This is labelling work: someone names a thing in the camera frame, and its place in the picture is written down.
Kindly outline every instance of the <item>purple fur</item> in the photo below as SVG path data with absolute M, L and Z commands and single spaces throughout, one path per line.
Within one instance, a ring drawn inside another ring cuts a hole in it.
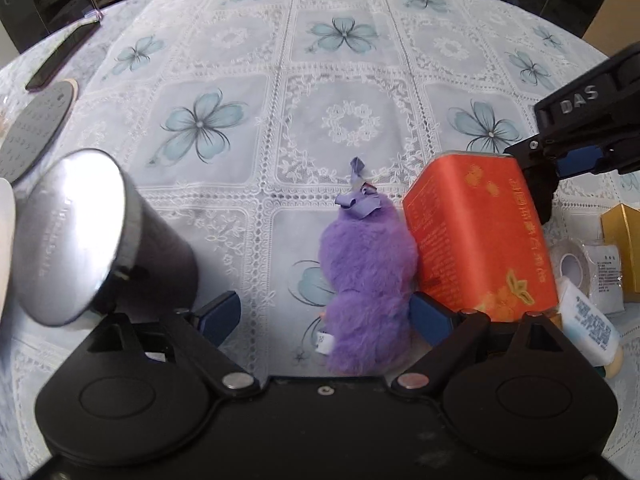
M 322 272 L 337 294 L 324 323 L 335 338 L 330 371 L 348 375 L 384 373 L 409 349 L 410 282 L 418 252 L 391 200 L 356 219 L 341 209 L 322 233 Z

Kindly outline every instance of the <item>smartphone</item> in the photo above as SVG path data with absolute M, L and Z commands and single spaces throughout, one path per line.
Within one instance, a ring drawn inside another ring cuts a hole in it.
M 41 65 L 33 75 L 25 90 L 33 92 L 41 90 L 53 79 L 64 66 L 71 55 L 82 45 L 97 29 L 100 22 L 85 23 L 76 29 L 53 51 L 51 56 Z

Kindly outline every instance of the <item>metal canister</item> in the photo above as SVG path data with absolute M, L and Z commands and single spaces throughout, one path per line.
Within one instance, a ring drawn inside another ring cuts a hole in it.
M 192 307 L 198 269 L 188 243 L 117 163 L 80 150 L 50 168 L 22 208 L 12 280 L 23 309 L 44 325 L 89 308 L 147 321 Z

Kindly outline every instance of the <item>gold box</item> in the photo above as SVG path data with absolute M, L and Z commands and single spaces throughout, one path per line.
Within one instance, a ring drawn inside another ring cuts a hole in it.
M 625 301 L 640 301 L 640 211 L 618 204 L 600 216 L 607 244 L 618 247 Z

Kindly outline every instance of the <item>table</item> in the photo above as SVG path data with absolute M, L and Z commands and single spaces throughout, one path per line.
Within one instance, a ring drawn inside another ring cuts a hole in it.
M 20 89 L 60 36 L 0 72 Z M 80 97 L 23 200 L 54 160 L 111 153 L 194 248 L 196 306 L 240 294 L 224 351 L 260 378 L 324 371 L 311 341 L 332 293 L 318 238 L 349 188 L 349 161 L 398 204 L 443 150 L 501 152 L 536 131 L 533 105 L 604 59 L 567 32 L 497 0 L 129 0 L 62 71 Z M 598 216 L 640 203 L 636 174 L 562 182 L 548 243 L 598 237 Z M 626 361 L 611 386 L 621 416 L 606 456 L 640 478 L 640 316 L 615 323 Z M 0 476 L 47 457 L 39 388 L 92 321 L 50 329 L 10 298 L 0 326 Z

